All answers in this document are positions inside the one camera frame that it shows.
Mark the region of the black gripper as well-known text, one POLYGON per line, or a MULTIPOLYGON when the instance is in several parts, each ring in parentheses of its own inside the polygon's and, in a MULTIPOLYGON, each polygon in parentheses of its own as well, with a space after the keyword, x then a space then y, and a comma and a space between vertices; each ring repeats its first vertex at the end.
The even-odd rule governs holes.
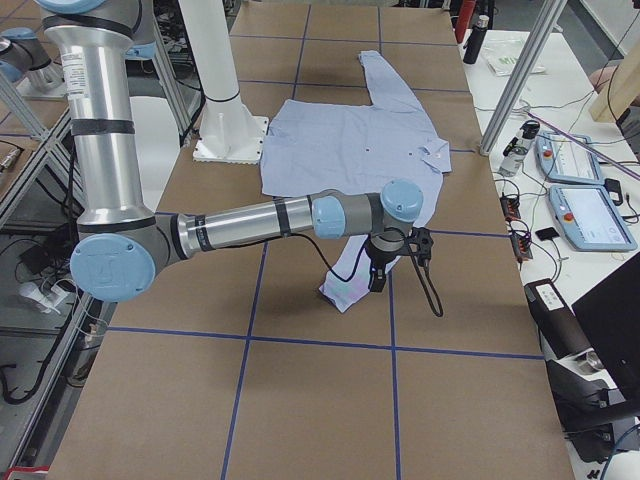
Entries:
POLYGON ((386 267, 398 256, 398 249, 385 250, 375 244, 373 238, 368 238, 365 251, 370 259, 368 289, 370 292, 382 292, 387 280, 386 267))

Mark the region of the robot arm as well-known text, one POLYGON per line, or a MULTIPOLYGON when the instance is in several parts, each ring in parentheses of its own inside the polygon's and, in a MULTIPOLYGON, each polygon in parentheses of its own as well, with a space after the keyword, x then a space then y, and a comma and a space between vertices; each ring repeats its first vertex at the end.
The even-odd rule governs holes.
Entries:
POLYGON ((1 72, 12 83, 27 77, 42 92, 64 82, 62 68, 53 62, 34 31, 27 27, 1 32, 1 72))
POLYGON ((369 284, 381 291, 399 256, 423 268, 431 238, 415 222, 423 196, 394 180, 378 193, 336 190, 211 215, 154 213, 144 203, 125 56, 150 41, 149 1, 44 1, 46 35, 61 53, 71 133, 86 206, 70 268, 77 286, 105 302, 147 291, 169 265, 199 252, 240 248, 290 236, 309 241, 363 236, 369 284))

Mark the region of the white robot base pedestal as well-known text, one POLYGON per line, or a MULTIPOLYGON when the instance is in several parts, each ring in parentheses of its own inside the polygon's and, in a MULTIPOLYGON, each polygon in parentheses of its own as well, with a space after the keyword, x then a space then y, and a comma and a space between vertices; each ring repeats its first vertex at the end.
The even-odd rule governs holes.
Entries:
POLYGON ((194 159, 256 164, 269 119, 241 99, 223 3, 182 1, 180 9, 205 97, 194 159))

